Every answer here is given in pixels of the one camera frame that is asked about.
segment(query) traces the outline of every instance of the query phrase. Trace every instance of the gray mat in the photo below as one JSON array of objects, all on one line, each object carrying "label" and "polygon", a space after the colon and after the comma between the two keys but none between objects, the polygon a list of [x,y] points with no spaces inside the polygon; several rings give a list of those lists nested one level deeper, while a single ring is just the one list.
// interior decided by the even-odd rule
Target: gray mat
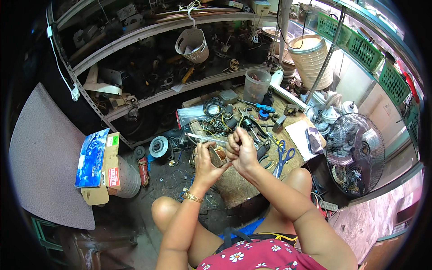
[{"label": "gray mat", "polygon": [[64,226],[95,228],[91,206],[74,187],[84,138],[39,83],[18,117],[9,147],[15,190],[25,210]]}]

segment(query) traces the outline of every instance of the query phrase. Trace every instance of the hand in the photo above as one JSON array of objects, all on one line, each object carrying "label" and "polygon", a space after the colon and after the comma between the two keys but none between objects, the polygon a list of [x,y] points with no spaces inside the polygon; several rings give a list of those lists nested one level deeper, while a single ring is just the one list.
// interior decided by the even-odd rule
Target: hand
[{"label": "hand", "polygon": [[224,171],[230,166],[231,162],[227,162],[220,168],[216,168],[211,159],[209,153],[209,147],[214,146],[215,142],[199,143],[195,148],[195,180],[192,184],[190,192],[203,198],[206,191],[213,186]]},{"label": "hand", "polygon": [[234,168],[246,180],[250,179],[250,172],[260,166],[252,137],[246,130],[238,127],[233,134],[228,136],[226,149],[226,156],[232,161]]}]

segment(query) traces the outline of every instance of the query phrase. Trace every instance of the fan guard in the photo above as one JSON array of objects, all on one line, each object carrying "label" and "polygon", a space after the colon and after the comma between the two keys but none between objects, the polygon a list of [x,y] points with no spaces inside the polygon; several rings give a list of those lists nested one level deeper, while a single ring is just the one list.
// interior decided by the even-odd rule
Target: fan guard
[{"label": "fan guard", "polygon": [[364,196],[376,186],[384,170],[381,132],[366,116],[345,114],[330,129],[326,158],[336,185],[349,197]]}]

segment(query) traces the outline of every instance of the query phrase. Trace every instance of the red floral shirt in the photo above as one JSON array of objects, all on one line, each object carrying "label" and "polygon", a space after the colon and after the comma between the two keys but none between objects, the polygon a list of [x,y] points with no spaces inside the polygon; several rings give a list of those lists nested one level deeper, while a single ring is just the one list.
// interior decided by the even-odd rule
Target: red floral shirt
[{"label": "red floral shirt", "polygon": [[208,256],[197,270],[235,270],[267,267],[275,270],[325,270],[319,263],[292,245],[277,239],[237,242],[218,254]]}]

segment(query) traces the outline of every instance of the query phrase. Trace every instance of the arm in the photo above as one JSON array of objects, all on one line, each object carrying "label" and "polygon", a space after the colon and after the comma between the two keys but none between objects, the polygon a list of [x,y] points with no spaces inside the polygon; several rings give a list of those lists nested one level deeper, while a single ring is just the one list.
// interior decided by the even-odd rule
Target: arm
[{"label": "arm", "polygon": [[[231,165],[228,162],[221,168],[213,166],[208,148],[214,144],[199,143],[195,148],[195,180],[189,192],[199,198],[204,198],[207,190]],[[187,250],[191,246],[199,211],[199,202],[183,200],[163,235],[156,264],[157,270],[187,269]]]},{"label": "arm", "polygon": [[342,238],[325,221],[315,205],[294,188],[282,183],[257,162],[252,138],[238,128],[229,137],[227,156],[235,169],[294,224],[302,251],[327,269],[357,269],[357,259]]}]

